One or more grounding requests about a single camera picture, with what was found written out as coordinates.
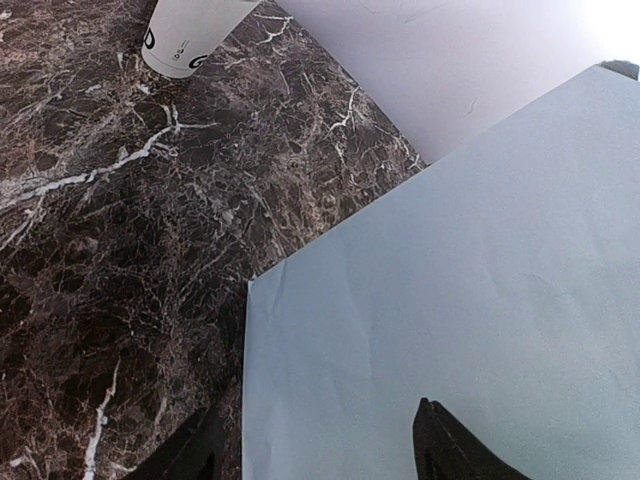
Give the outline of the white paper bag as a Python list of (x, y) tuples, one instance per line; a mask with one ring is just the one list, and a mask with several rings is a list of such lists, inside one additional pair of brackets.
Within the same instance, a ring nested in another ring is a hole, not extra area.
[(639, 475), (639, 84), (593, 66), (248, 286), (246, 479), (412, 479), (442, 403), (532, 479)]

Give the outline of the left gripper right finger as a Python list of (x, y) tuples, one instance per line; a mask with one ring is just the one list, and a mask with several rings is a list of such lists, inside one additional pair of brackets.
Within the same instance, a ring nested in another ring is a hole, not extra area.
[(412, 435), (420, 480), (529, 480), (496, 456), (438, 401), (420, 400)]

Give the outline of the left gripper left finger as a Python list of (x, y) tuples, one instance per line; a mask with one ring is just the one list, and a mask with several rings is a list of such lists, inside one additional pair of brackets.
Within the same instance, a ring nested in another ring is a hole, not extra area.
[(200, 408), (125, 479), (220, 479), (224, 439), (217, 409)]

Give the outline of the white cup holding straws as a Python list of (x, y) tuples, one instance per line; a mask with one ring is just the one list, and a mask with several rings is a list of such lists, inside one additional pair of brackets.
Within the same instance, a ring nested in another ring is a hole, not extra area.
[(257, 5), (240, 0), (159, 0), (143, 39), (142, 58), (165, 77), (187, 78)]

